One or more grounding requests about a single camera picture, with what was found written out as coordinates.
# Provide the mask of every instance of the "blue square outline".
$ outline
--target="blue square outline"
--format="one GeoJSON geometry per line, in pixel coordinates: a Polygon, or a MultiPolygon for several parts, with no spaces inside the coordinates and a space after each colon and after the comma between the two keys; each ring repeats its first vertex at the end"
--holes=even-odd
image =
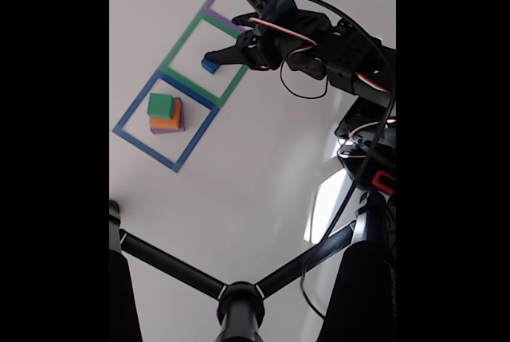
{"type": "Polygon", "coordinates": [[[179,172],[182,165],[190,155],[190,153],[193,151],[195,146],[197,145],[198,141],[202,138],[203,134],[206,132],[207,128],[213,121],[214,117],[218,114],[220,108],[215,106],[213,103],[208,101],[207,99],[203,98],[202,96],[198,95],[195,91],[187,88],[183,83],[178,82],[176,79],[169,77],[165,73],[156,70],[151,78],[147,81],[145,86],[143,86],[142,90],[139,92],[138,96],[133,100],[127,111],[122,115],[119,122],[116,124],[116,126],[112,129],[112,132],[116,135],[120,136],[122,139],[126,140],[130,144],[137,147],[140,151],[146,153],[153,159],[159,161],[164,166],[170,168],[175,173],[179,172]],[[128,134],[125,132],[122,128],[126,123],[129,121],[135,110],[140,106],[142,103],[142,100],[145,98],[145,96],[151,91],[152,87],[154,86],[155,82],[157,80],[161,79],[162,81],[167,82],[172,87],[175,87],[182,93],[185,93],[188,95],[191,99],[197,101],[204,107],[208,108],[210,110],[209,115],[207,115],[206,119],[198,129],[198,131],[194,134],[191,141],[188,143],[182,154],[179,156],[177,161],[173,162],[169,159],[167,159],[165,156],[161,155],[159,152],[155,151],[145,143],[142,143],[140,140],[136,139],[134,136],[128,134]]]}

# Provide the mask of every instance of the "tripod leg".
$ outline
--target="tripod leg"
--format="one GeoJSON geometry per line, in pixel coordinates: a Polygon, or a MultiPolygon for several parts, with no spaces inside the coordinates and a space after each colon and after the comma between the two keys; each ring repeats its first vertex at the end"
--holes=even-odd
{"type": "Polygon", "coordinates": [[[121,230],[120,233],[123,239],[122,251],[171,275],[173,278],[184,282],[199,292],[217,300],[223,287],[226,286],[223,282],[211,277],[209,274],[195,269],[193,266],[140,240],[125,230],[121,230]]]}
{"type": "MultiPolygon", "coordinates": [[[[332,236],[329,236],[327,241],[324,243],[323,247],[320,248],[320,250],[314,255],[313,259],[310,261],[307,271],[315,268],[322,261],[330,258],[332,255],[338,253],[351,243],[352,239],[351,225],[353,223],[354,222],[351,222],[344,228],[337,231],[332,236]]],[[[266,278],[262,278],[258,283],[256,283],[256,286],[258,286],[259,289],[263,292],[264,299],[267,299],[269,296],[272,296],[278,290],[284,288],[292,281],[300,277],[303,262],[308,258],[310,254],[314,254],[316,252],[316,249],[317,249],[316,246],[310,248],[306,252],[294,258],[292,261],[287,262],[278,270],[269,274],[266,278]]]]}
{"type": "Polygon", "coordinates": [[[128,261],[120,253],[120,209],[112,200],[109,222],[109,341],[141,342],[128,261]]]}

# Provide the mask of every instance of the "green tape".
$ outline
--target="green tape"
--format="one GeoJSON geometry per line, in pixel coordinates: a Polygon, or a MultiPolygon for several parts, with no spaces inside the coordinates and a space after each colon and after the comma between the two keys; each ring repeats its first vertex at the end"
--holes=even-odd
{"type": "Polygon", "coordinates": [[[174,47],[172,47],[172,49],[167,54],[165,59],[161,62],[161,64],[158,67],[158,70],[161,71],[162,73],[165,73],[169,77],[173,77],[177,81],[183,83],[187,88],[195,91],[197,94],[201,95],[202,97],[204,97],[205,99],[207,99],[208,101],[213,103],[214,105],[221,108],[221,107],[223,107],[225,102],[229,99],[230,95],[232,94],[234,89],[237,87],[237,85],[241,81],[241,78],[245,75],[246,71],[248,71],[248,66],[243,65],[239,69],[239,71],[237,71],[235,77],[233,77],[232,81],[229,83],[229,86],[226,88],[226,90],[224,91],[222,96],[219,98],[171,68],[171,62],[174,60],[177,53],[184,46],[184,43],[186,43],[186,41],[191,36],[193,31],[197,28],[198,23],[200,23],[201,20],[204,20],[204,21],[210,23],[217,29],[220,29],[221,31],[230,35],[233,38],[237,38],[237,36],[238,36],[238,32],[235,29],[232,29],[232,28],[224,25],[223,23],[217,21],[216,19],[210,17],[209,15],[205,14],[204,12],[199,11],[198,14],[196,14],[194,16],[191,23],[184,30],[184,33],[182,33],[181,37],[177,40],[174,47]]]}
{"type": "Polygon", "coordinates": [[[165,59],[161,62],[161,65],[159,65],[158,67],[159,71],[165,72],[165,69],[168,69],[170,67],[170,62],[174,60],[175,55],[177,55],[177,53],[181,50],[181,48],[184,46],[184,43],[186,43],[190,35],[193,33],[194,29],[197,28],[198,23],[200,23],[200,21],[203,18],[204,13],[202,11],[199,11],[198,14],[194,16],[191,23],[184,30],[184,33],[182,33],[181,37],[174,44],[174,47],[172,47],[168,55],[166,55],[165,59]]]}
{"type": "Polygon", "coordinates": [[[219,98],[217,106],[219,108],[223,107],[225,102],[229,99],[230,95],[232,95],[232,92],[237,87],[239,82],[241,81],[242,77],[245,75],[246,71],[248,71],[248,66],[243,65],[239,71],[237,71],[236,76],[233,77],[232,81],[230,82],[227,89],[224,91],[222,97],[219,98]]]}
{"type": "Polygon", "coordinates": [[[202,95],[204,98],[206,98],[214,105],[218,105],[218,98],[215,95],[205,90],[204,88],[200,87],[199,85],[195,84],[193,81],[190,81],[187,77],[181,75],[177,71],[174,71],[173,69],[169,68],[162,69],[161,71],[164,72],[169,77],[173,77],[174,79],[176,79],[176,81],[183,83],[187,88],[195,91],[198,95],[202,95]]]}

